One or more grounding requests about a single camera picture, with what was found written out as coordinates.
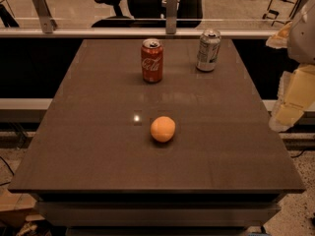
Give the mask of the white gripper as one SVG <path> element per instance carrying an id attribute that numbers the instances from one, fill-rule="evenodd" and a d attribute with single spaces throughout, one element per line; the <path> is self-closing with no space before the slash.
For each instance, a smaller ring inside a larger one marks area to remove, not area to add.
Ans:
<path id="1" fill-rule="evenodd" d="M 287 48 L 288 57 L 301 63 L 292 73 L 284 71 L 278 89 L 269 127 L 284 132 L 293 127 L 315 102 L 315 0 L 307 0 L 294 16 L 270 36 L 266 45 Z"/>

